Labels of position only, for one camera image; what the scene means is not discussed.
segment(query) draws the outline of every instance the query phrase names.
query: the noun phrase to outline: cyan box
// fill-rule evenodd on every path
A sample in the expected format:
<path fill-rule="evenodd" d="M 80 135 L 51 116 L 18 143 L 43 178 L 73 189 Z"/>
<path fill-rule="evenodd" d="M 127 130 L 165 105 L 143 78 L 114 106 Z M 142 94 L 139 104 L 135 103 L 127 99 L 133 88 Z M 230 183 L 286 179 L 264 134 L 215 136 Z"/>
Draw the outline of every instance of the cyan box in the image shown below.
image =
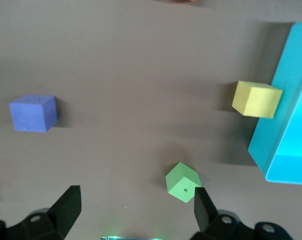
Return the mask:
<path fill-rule="evenodd" d="M 16 131 L 45 133 L 58 121 L 54 96 L 24 95 L 9 107 Z"/>
<path fill-rule="evenodd" d="M 276 114 L 258 120 L 248 151 L 267 181 L 302 185 L 302 22 L 290 30 L 272 86 L 283 90 Z"/>

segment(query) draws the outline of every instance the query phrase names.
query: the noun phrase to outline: cube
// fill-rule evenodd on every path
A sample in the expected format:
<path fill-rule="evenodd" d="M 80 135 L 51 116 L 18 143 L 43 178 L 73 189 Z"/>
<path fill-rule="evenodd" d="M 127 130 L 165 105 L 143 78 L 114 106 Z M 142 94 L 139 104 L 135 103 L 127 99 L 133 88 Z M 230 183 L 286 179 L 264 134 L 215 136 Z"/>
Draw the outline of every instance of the cube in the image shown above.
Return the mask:
<path fill-rule="evenodd" d="M 54 96 L 24 95 L 9 107 L 16 131 L 45 133 L 58 121 Z"/>
<path fill-rule="evenodd" d="M 232 107 L 243 116 L 272 119 L 282 92 L 265 83 L 238 81 Z"/>
<path fill-rule="evenodd" d="M 196 171 L 179 162 L 166 176 L 167 192 L 187 203 L 195 196 L 197 187 L 202 187 Z"/>

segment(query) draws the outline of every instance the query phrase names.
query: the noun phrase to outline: cyan block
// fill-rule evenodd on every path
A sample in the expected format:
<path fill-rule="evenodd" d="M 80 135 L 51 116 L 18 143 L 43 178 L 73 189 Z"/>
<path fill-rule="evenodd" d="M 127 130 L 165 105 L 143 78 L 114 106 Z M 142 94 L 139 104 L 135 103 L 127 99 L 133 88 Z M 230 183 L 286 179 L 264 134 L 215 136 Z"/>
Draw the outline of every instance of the cyan block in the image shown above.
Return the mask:
<path fill-rule="evenodd" d="M 195 189 L 202 187 L 196 171 L 179 162 L 166 176 L 167 192 L 187 203 L 195 196 Z"/>
<path fill-rule="evenodd" d="M 267 181 L 302 185 L 302 22 L 290 30 L 272 86 L 283 90 L 275 116 L 258 120 L 248 151 Z"/>
<path fill-rule="evenodd" d="M 281 89 L 265 83 L 238 81 L 232 107 L 243 116 L 272 119 L 281 94 Z"/>
<path fill-rule="evenodd" d="M 45 133 L 58 121 L 54 96 L 24 95 L 9 107 L 16 131 Z"/>

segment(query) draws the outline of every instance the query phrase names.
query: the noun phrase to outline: gray table surface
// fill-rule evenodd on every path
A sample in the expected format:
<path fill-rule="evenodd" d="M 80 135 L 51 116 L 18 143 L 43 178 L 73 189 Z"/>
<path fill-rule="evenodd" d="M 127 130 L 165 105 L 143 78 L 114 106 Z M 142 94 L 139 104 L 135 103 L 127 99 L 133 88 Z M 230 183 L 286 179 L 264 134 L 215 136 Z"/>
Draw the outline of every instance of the gray table surface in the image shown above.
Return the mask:
<path fill-rule="evenodd" d="M 67 240 L 188 240 L 193 203 L 166 191 L 179 161 L 218 209 L 302 240 L 302 186 L 266 182 L 247 151 L 257 122 L 235 82 L 270 83 L 302 0 L 0 0 L 0 219 L 81 185 Z M 57 97 L 48 133 L 15 132 L 8 104 Z"/>

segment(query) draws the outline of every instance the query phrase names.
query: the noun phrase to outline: screw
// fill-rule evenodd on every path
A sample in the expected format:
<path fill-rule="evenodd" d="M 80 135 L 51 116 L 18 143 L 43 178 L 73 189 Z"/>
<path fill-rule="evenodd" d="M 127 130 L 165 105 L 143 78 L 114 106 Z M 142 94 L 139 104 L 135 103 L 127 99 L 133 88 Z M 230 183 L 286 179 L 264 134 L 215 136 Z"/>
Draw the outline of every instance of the screw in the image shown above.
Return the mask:
<path fill-rule="evenodd" d="M 222 222 L 224 222 L 225 224 L 230 224 L 230 223 L 232 223 L 232 219 L 231 219 L 230 217 L 228 217 L 228 216 L 223 216 L 223 217 L 221 218 L 221 220 L 222 220 Z"/>
<path fill-rule="evenodd" d="M 264 229 L 264 231 L 268 232 L 268 233 L 274 233 L 276 230 L 274 229 L 273 226 L 269 225 L 269 224 L 264 224 L 262 226 L 262 228 Z"/>
<path fill-rule="evenodd" d="M 41 218 L 40 216 L 33 216 L 33 217 L 31 218 L 30 222 L 31 222 L 31 223 L 34 223 L 34 222 L 36 222 L 36 221 L 39 221 L 40 218 Z"/>

